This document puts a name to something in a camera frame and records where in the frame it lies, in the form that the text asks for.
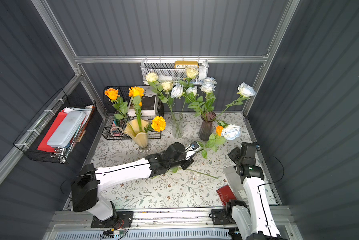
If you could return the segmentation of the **pale blue rose front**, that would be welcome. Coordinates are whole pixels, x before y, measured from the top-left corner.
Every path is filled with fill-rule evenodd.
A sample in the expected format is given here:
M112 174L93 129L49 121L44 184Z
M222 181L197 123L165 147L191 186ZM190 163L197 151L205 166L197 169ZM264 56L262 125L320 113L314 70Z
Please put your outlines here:
M224 121L217 121L216 134L228 141L235 140L240 136L241 127L234 124L227 124Z

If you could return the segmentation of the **pale blue rose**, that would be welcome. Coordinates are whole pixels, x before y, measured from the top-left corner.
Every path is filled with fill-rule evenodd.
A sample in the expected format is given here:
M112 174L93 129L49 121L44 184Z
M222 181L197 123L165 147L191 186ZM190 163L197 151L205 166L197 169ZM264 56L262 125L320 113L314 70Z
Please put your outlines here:
M187 107L195 111L195 116L204 116L204 105L203 96L197 93L198 88L196 86L189 87L185 90L185 102L188 104Z
M254 97L256 95L256 91L254 90L254 88L246 84L245 82L241 83L237 87L237 90L237 94L239 95L239 97L236 100L232 101L230 104L227 104L226 108L219 115L217 115L217 117L221 116L230 107L243 105L244 101L249 100L251 97Z
M210 78L205 78L205 79L203 80L203 84L204 84L204 85L205 85L205 84L213 84L213 85L216 85L217 82L216 82L216 79L215 79L215 78L210 77Z
M227 124L224 121L217 121L216 134L228 141L235 140L240 136L241 127L234 124Z
M212 112L214 107L214 101L215 101L215 96L214 96L214 90L215 90L215 85L212 83L205 83L201 86L201 91L203 93L205 93L205 113L208 112Z

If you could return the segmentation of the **orange marigold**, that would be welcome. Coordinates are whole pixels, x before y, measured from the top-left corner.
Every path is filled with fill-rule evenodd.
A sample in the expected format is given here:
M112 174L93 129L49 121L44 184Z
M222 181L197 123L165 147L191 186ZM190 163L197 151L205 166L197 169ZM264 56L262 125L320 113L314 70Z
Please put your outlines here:
M166 129L166 120L163 117L155 117L152 123L148 124L146 128L146 132L162 132Z

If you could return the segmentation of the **orange rose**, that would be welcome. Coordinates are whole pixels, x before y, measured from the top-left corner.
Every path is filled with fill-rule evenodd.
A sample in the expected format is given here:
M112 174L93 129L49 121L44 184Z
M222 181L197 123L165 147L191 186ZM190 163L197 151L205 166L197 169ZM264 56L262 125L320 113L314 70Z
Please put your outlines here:
M117 120L124 120L127 124L127 127L130 128L133 136L135 136L136 133L127 118L128 103L125 102L123 98L119 95L119 90L109 88L105 90L104 94L109 98L109 101L113 103L113 107L116 109L114 117Z
M210 133L207 137L204 138L204 140L202 140L205 142L205 144L201 146L200 153L204 159L207 159L208 150L212 150L216 153L218 148L226 142L226 139L222 136L223 130L224 128L222 126L217 125L216 132Z
M129 97L131 98L131 102L133 104L133 108L136 113L140 133L143 131L141 111L142 111L142 97L144 96L144 93L145 90L140 87L130 87L129 89Z

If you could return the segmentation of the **white rose bud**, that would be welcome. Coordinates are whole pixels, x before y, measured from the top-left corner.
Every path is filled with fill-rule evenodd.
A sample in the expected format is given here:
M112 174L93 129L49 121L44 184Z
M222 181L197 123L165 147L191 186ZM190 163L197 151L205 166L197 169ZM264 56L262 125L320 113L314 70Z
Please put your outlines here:
M174 87L172 82L163 82L161 83L161 87L162 87L162 94L165 97L165 99L167 100L167 105L169 107L171 116L174 117L174 119L176 120L176 117L174 116L174 112L173 112L173 107L175 105L175 100L174 98L171 96L171 91Z

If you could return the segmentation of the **cream white rose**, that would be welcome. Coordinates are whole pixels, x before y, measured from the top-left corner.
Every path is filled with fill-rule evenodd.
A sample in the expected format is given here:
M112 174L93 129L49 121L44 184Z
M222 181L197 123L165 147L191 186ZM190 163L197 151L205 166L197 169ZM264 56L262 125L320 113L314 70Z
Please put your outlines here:
M153 88L153 92L157 94L159 100L161 100L162 103L166 104L167 100L162 94L163 89L161 87L161 83L159 83L159 76L156 73L151 72L145 76L145 80Z

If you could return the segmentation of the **orange rose front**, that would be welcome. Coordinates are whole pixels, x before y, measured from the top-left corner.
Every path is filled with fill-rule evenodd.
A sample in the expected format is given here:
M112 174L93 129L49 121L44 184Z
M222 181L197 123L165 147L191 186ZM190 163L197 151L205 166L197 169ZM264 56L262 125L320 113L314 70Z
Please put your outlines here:
M104 94L109 98L109 101L113 103L113 107L116 109L114 117L117 120L124 120L127 124L127 127L130 128L133 136L135 136L136 133L127 118L128 103L125 102L123 98L119 95L119 90L109 88L105 90Z

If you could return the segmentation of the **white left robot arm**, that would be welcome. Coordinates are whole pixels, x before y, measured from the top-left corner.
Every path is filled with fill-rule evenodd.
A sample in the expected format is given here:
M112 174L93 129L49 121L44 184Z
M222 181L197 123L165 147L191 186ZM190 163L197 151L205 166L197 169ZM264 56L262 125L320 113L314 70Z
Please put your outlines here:
M84 165L71 180L72 209L76 213L89 212L100 221L114 218L115 205L105 200L102 191L125 182L160 176L174 168L186 170L193 163L193 156L200 151L201 146L197 142L187 147L175 142L160 153L147 155L132 163L107 168Z

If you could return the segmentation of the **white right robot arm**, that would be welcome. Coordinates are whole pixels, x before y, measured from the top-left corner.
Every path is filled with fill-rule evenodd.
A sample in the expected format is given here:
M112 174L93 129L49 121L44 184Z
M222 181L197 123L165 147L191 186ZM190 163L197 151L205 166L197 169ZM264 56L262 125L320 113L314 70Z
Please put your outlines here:
M248 204L230 201L230 215L243 240L281 240L265 195L264 173L255 165L258 149L256 142L242 143L228 154L248 201Z

